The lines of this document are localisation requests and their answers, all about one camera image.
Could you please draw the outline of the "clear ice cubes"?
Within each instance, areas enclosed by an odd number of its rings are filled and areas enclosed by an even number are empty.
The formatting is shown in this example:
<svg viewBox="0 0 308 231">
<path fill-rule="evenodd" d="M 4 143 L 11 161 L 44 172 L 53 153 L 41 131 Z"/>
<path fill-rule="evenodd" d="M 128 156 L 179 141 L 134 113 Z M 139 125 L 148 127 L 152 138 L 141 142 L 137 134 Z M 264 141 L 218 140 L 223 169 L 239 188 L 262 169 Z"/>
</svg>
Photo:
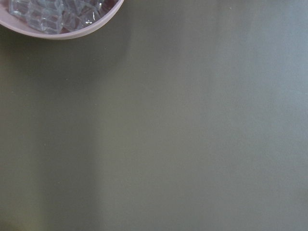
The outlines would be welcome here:
<svg viewBox="0 0 308 231">
<path fill-rule="evenodd" d="M 9 13 L 45 34 L 73 32 L 101 18 L 99 0 L 10 0 Z"/>
</svg>

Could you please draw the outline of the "pink bowl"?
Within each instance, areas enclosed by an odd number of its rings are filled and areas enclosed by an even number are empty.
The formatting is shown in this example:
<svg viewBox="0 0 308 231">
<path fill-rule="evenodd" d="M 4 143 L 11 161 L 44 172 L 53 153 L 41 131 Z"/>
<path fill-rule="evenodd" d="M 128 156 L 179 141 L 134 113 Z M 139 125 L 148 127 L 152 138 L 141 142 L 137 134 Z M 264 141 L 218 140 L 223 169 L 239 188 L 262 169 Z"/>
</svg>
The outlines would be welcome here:
<svg viewBox="0 0 308 231">
<path fill-rule="evenodd" d="M 9 14 L 8 1 L 1 0 L 0 1 L 0 24 L 3 27 L 11 31 L 14 31 L 16 33 L 29 36 L 32 38 L 49 39 L 49 40 L 75 39 L 75 38 L 80 38 L 80 37 L 89 35 L 93 33 L 94 31 L 97 31 L 98 29 L 103 27 L 116 15 L 116 13 L 119 11 L 123 3 L 124 3 L 124 0 L 118 0 L 113 6 L 113 8 L 106 15 L 104 15 L 101 19 L 98 20 L 98 22 L 92 24 L 91 26 L 88 26 L 86 28 L 73 31 L 73 32 L 49 35 L 49 34 L 45 34 L 43 32 L 37 31 L 33 28 L 30 28 L 26 24 L 26 22 L 23 22 L 21 19 L 18 19 L 15 16 Z"/>
</svg>

